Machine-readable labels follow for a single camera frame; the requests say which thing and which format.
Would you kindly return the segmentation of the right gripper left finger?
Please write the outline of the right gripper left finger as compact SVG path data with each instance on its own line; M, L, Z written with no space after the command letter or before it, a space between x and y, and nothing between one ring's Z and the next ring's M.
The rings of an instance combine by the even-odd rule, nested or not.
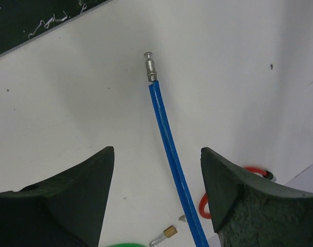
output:
M98 246L114 161L108 146L48 179L0 192L0 246Z

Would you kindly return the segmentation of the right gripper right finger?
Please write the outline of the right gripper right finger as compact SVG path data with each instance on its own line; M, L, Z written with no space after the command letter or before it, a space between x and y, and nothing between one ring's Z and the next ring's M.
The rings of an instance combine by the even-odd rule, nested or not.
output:
M313 193L267 180L208 147L200 163L221 246L313 246Z

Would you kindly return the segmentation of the blue cable lock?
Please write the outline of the blue cable lock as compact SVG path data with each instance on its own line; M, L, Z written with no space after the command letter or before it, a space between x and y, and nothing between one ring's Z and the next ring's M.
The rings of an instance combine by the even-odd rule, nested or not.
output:
M167 113L163 103L159 81L157 79L156 67L152 58L152 52L144 54L146 74L148 77L149 91L159 132L163 142L164 150L168 159L172 177L176 186L177 194L188 222L188 226L196 246L208 246L208 241L200 223L195 209L180 159L171 133L171 128L167 118Z

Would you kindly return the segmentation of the green cable lock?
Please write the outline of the green cable lock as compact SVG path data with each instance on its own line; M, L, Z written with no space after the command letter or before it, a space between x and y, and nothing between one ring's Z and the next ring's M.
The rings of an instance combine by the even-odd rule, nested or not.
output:
M107 247L145 247L145 245L139 243L125 242L108 245Z

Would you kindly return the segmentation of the padlock keys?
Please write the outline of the padlock keys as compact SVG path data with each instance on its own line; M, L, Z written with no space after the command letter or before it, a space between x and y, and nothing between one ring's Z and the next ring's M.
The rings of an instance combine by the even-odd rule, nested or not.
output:
M178 220L181 221L181 222L187 223L187 218L186 218L185 215L180 216L180 217L178 218Z

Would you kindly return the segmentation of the brass padlock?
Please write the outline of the brass padlock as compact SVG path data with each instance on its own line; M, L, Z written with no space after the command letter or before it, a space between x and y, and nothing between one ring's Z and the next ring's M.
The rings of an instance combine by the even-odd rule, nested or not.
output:
M149 246L157 246L161 242L165 241L166 239L173 237L175 234L177 234L177 229L175 226L171 225L167 229L165 229L161 234L159 234L157 237L155 237L149 243Z

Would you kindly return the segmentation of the red cable lock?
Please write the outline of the red cable lock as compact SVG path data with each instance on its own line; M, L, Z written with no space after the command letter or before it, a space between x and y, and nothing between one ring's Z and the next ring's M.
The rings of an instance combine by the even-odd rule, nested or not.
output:
M264 168L260 168L257 166L245 166L244 169L246 169L252 173L258 174L267 180L270 180L273 182L276 181L276 177L273 175L273 173L270 172L269 170L264 169ZM198 212L202 218L212 219L211 213L206 210L207 205L208 205L208 197L207 197L207 193L205 193L199 202Z

